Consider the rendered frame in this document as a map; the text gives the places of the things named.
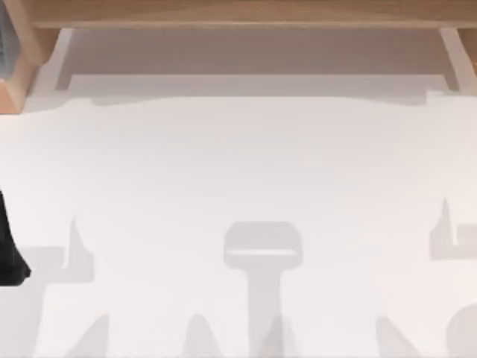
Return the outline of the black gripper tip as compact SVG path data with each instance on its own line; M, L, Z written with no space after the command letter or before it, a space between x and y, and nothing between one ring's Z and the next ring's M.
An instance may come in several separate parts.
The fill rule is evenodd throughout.
M31 276L31 268L13 240L4 196L0 190L0 286L20 286Z

